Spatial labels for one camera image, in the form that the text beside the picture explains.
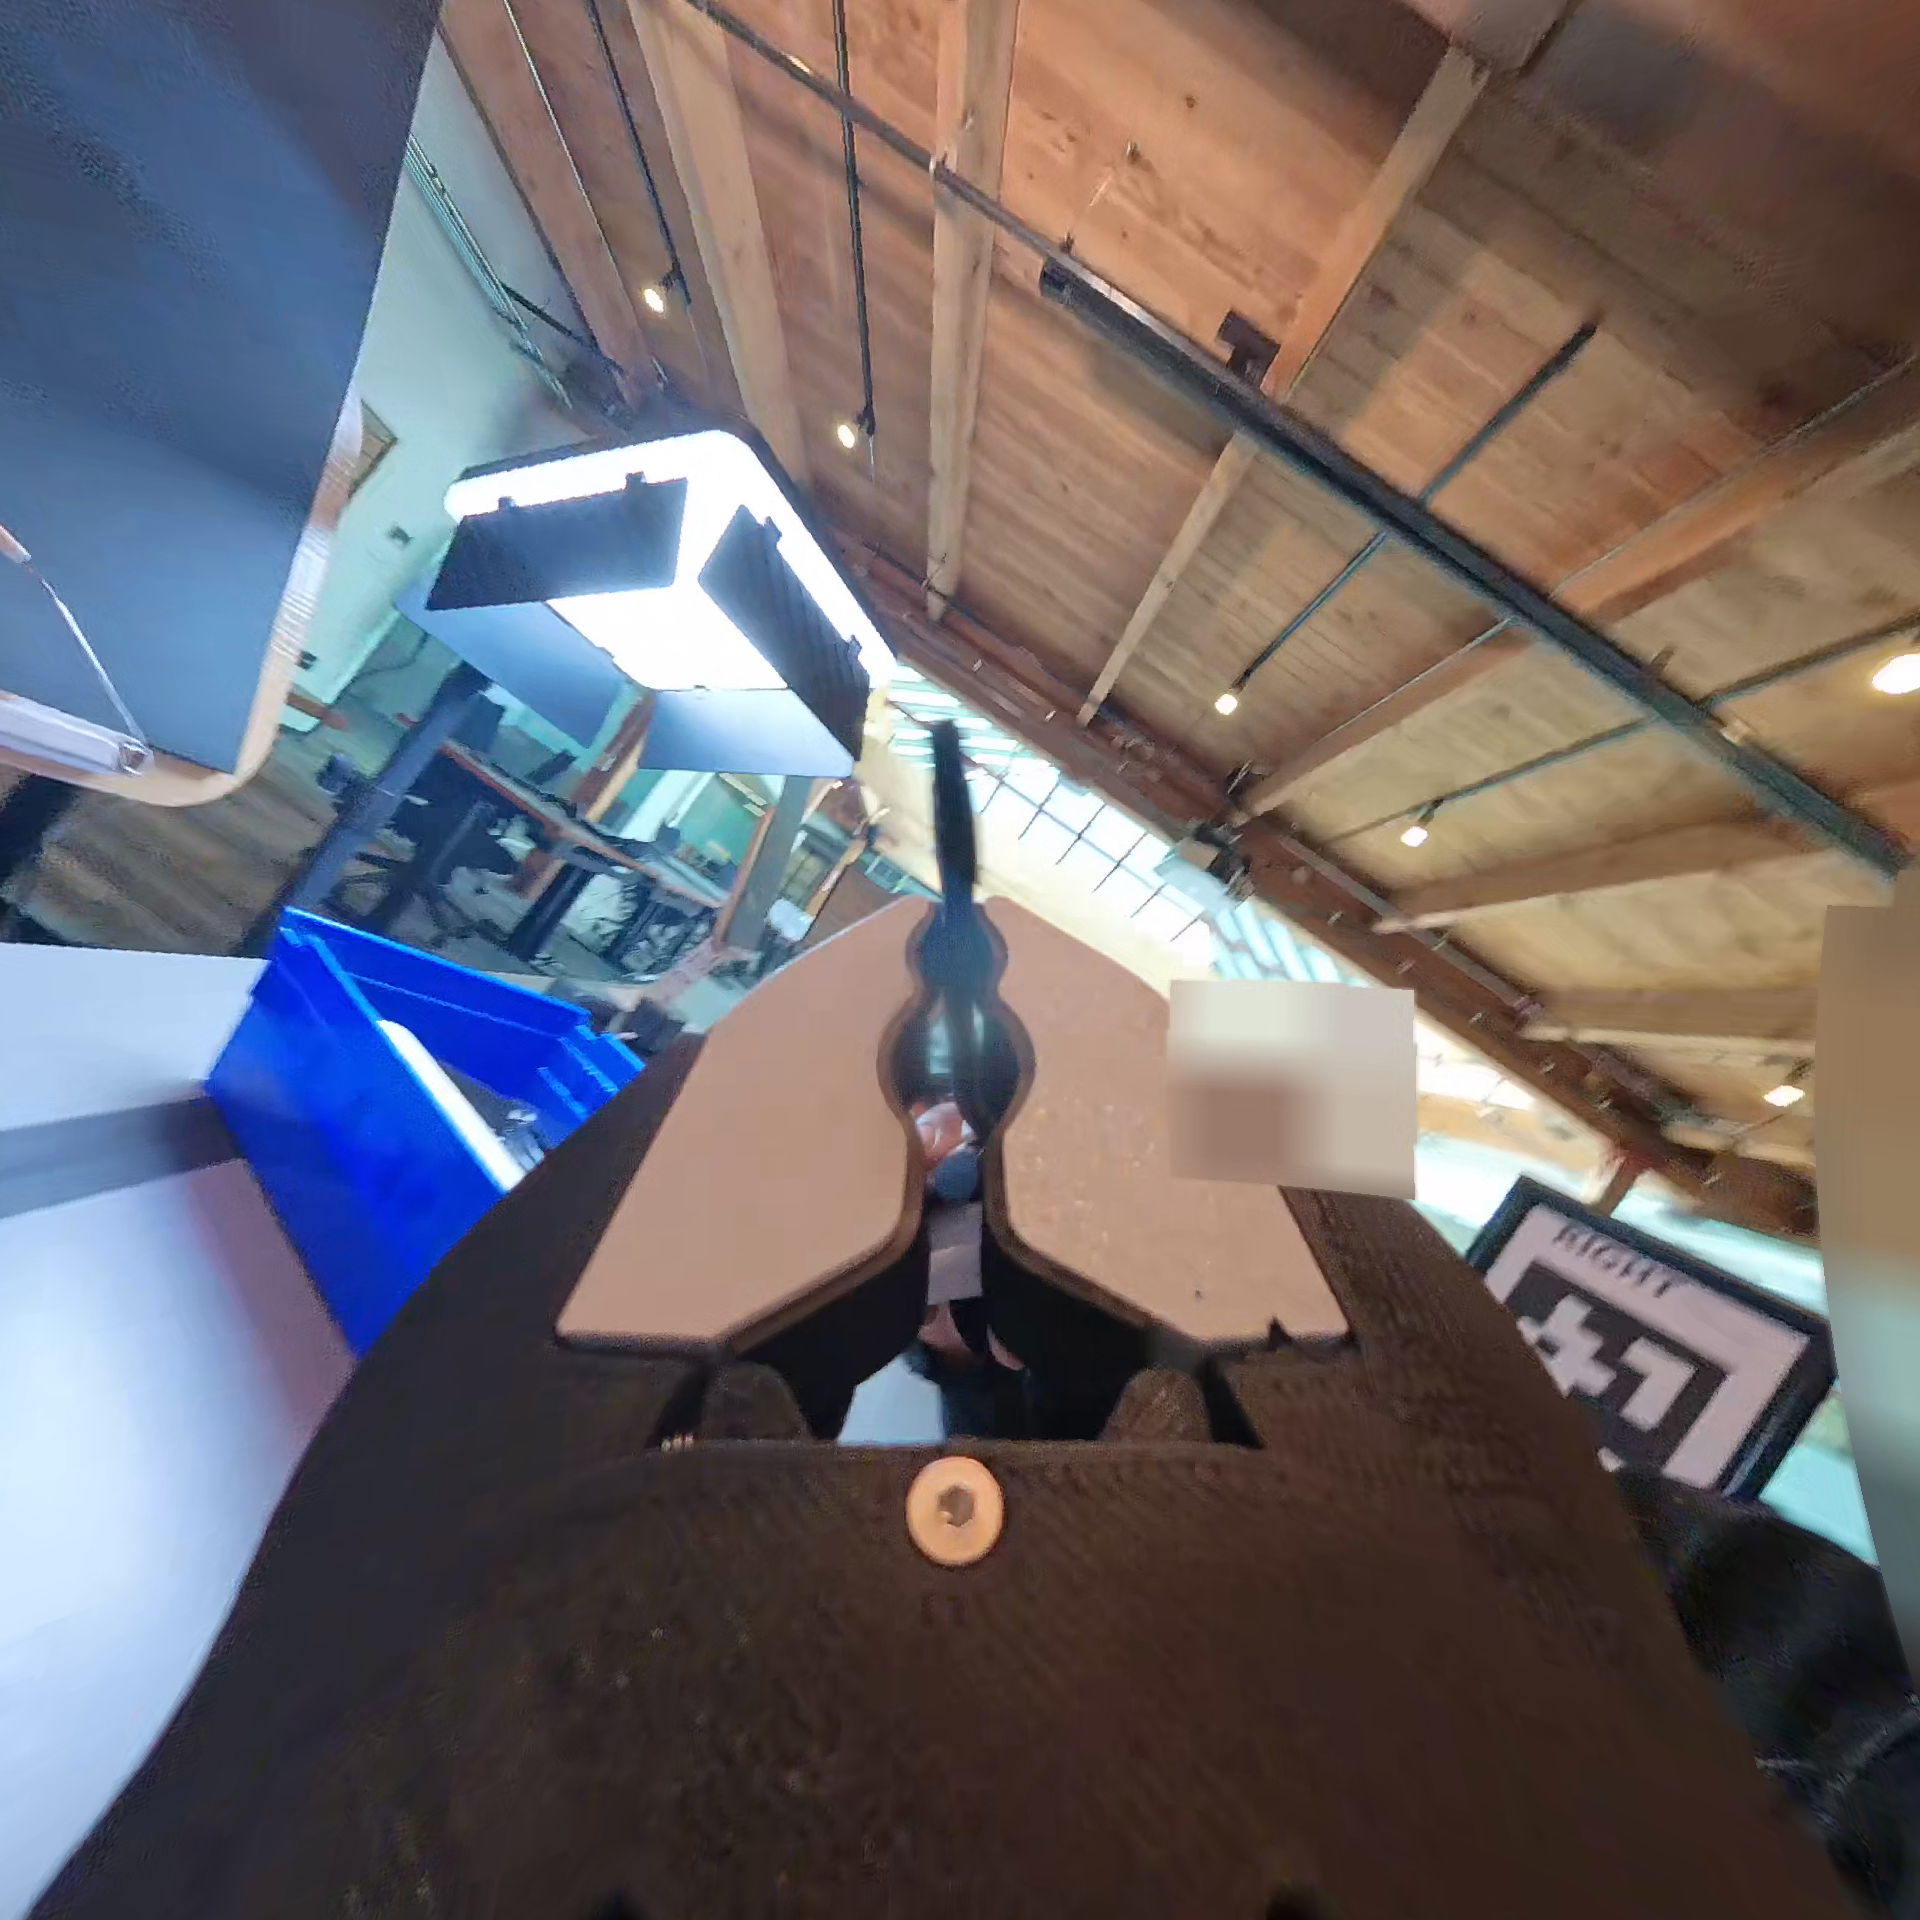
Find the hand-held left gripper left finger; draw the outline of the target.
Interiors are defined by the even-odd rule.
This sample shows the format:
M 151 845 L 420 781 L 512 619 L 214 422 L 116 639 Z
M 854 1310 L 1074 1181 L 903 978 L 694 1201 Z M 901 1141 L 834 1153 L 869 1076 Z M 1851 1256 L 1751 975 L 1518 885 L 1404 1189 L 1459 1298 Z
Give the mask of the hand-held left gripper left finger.
M 560 1338 L 742 1353 L 907 1251 L 926 1169 L 895 1052 L 932 916 L 913 898 L 869 913 L 707 1030 Z

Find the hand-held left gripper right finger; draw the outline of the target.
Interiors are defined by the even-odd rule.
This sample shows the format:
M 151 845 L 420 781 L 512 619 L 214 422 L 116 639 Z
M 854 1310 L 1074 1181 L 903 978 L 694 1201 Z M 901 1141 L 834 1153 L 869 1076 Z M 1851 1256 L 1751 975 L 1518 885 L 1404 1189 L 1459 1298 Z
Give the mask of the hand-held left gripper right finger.
M 998 1246 L 1067 1296 L 1201 1349 L 1342 1340 L 1348 1318 L 1283 1193 L 1176 1171 L 1167 995 L 1017 902 L 986 900 L 979 916 L 1020 1057 L 986 1178 Z

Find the blue plastic bin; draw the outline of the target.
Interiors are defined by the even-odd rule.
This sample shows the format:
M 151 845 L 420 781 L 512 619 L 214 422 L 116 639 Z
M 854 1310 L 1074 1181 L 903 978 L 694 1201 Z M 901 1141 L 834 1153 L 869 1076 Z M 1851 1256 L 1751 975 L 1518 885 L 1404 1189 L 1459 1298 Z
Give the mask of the blue plastic bin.
M 524 1178 L 644 1071 L 577 1006 L 286 909 L 205 1093 L 351 1355 L 509 1193 L 375 1019 L 418 1035 Z

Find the person's left hand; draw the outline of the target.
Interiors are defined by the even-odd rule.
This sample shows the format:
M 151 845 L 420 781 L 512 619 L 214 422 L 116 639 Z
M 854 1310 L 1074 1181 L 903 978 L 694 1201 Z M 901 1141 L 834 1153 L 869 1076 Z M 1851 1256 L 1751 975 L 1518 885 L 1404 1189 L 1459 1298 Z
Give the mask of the person's left hand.
M 979 1199 L 981 1160 L 971 1121 L 947 1097 L 913 1104 L 912 1119 L 924 1160 L 924 1191 L 939 1203 Z

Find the white cylindrical bottle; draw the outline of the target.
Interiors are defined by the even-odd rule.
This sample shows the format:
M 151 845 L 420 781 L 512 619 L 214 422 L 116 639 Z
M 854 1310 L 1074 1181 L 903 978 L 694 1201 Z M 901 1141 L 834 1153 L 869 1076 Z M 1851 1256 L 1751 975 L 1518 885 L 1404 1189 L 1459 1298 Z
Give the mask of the white cylindrical bottle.
M 514 1189 L 524 1178 L 524 1166 L 455 1078 L 427 1052 L 410 1028 L 395 1019 L 375 1019 L 375 1030 L 385 1044 L 395 1049 L 395 1055 L 418 1080 L 443 1124 L 478 1160 L 492 1183 L 501 1191 Z

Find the wooden office desk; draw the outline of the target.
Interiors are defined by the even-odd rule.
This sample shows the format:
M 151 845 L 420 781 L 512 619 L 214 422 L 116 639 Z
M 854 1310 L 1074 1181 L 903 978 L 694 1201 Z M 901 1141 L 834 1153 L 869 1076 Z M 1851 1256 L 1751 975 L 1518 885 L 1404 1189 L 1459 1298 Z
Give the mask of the wooden office desk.
M 626 954 L 639 936 L 641 924 L 659 905 L 681 907 L 694 936 L 710 932 L 732 909 L 729 883 L 698 874 L 653 841 L 602 832 L 598 824 L 577 818 L 558 796 L 515 778 L 460 741 L 443 741 L 437 755 L 476 779 L 505 811 L 526 821 L 534 834 L 531 852 L 546 854 L 558 865 L 558 874 L 514 921 L 504 944 L 512 957 L 528 963 L 543 959 L 566 913 L 582 898 L 587 882 L 598 877 L 628 875 L 641 889 L 641 907 L 628 913 L 612 944 L 598 950 L 608 963 L 615 963 Z

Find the framed marker sign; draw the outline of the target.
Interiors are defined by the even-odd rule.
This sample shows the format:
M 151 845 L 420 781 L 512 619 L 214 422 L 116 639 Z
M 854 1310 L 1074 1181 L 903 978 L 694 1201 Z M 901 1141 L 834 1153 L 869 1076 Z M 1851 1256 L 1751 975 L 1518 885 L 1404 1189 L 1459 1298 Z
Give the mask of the framed marker sign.
M 1756 1500 L 1837 1381 L 1822 1314 L 1528 1173 L 1466 1259 L 1609 1469 Z

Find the studio light panel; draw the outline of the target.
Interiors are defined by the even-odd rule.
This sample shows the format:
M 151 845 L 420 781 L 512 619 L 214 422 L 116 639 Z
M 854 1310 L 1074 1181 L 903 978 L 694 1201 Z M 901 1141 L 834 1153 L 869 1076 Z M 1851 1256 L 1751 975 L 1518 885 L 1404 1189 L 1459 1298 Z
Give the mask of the studio light panel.
M 895 658 L 754 432 L 576 443 L 460 473 L 395 611 L 586 746 L 653 699 L 639 766 L 840 779 Z

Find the wooden-rimmed black board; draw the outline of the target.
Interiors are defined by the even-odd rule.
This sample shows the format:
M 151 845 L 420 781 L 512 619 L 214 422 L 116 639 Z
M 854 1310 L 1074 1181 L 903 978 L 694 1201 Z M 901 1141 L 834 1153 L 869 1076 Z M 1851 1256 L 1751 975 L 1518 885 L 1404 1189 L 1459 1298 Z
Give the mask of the wooden-rimmed black board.
M 437 4 L 1 6 L 1 520 L 199 806 L 263 763 L 351 490 Z M 1 689 L 118 715 L 3 558 Z

